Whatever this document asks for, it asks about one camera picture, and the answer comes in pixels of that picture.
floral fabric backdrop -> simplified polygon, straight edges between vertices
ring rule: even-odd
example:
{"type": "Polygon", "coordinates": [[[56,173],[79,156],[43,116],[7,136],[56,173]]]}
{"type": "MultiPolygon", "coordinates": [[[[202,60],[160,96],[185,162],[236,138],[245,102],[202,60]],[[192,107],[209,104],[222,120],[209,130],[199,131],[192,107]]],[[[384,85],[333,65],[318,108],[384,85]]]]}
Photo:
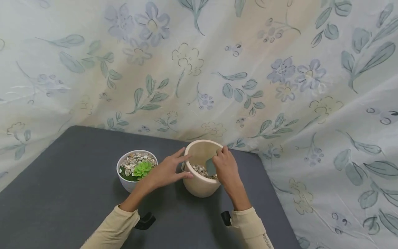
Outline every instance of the floral fabric backdrop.
{"type": "Polygon", "coordinates": [[[398,1],[3,0],[0,19],[0,189],[72,125],[211,139],[259,154],[303,249],[397,243],[398,1]]]}

black clamp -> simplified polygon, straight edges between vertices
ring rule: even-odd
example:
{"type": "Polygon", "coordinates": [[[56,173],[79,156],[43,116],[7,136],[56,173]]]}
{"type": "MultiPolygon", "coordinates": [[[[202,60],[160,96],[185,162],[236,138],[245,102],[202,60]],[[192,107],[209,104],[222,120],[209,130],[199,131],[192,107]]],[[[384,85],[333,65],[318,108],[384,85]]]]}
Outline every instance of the black clamp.
{"type": "Polygon", "coordinates": [[[227,226],[227,227],[231,226],[231,215],[229,214],[229,211],[222,212],[221,218],[222,218],[222,221],[224,222],[225,226],[227,226]]]}
{"type": "Polygon", "coordinates": [[[134,228],[139,230],[147,230],[155,221],[155,216],[153,216],[151,212],[148,212],[144,217],[140,218],[134,228]]]}

green succulent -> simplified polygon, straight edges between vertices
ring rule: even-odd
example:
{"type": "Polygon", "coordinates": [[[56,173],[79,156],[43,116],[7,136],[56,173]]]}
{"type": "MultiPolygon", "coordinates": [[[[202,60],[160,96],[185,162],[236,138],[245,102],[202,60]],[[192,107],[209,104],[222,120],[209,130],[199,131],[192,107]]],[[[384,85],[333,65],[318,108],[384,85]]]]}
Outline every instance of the green succulent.
{"type": "Polygon", "coordinates": [[[152,170],[152,163],[150,162],[141,162],[135,168],[133,175],[138,177],[138,180],[146,177],[147,174],[152,170]]]}

person's left hand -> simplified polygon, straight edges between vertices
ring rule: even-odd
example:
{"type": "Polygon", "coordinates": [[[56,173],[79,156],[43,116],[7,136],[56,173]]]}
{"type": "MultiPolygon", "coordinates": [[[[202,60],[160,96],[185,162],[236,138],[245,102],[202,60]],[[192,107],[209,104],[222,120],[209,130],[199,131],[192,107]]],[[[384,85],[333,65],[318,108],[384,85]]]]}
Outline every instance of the person's left hand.
{"type": "Polygon", "coordinates": [[[176,173],[177,165],[188,160],[191,156],[180,156],[185,148],[180,149],[171,156],[166,157],[163,162],[154,167],[149,174],[137,183],[138,185],[146,185],[147,188],[155,190],[157,188],[169,185],[180,179],[193,178],[188,172],[176,173]]]}

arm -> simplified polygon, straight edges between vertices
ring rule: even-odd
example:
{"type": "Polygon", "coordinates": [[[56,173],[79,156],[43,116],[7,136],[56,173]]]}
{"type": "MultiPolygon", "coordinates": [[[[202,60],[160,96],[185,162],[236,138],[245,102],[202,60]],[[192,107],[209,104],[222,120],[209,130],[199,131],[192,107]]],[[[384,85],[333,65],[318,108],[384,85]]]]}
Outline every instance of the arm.
{"type": "Polygon", "coordinates": [[[231,229],[243,240],[245,248],[273,249],[261,219],[250,204],[235,158],[226,146],[217,151],[217,156],[213,157],[213,163],[217,177],[224,185],[234,206],[231,229]]]}
{"type": "Polygon", "coordinates": [[[80,249],[119,249],[140,220],[137,208],[147,194],[180,179],[193,177],[187,172],[176,174],[177,165],[190,157],[180,157],[184,149],[166,157],[140,180],[127,199],[113,209],[80,249]]]}

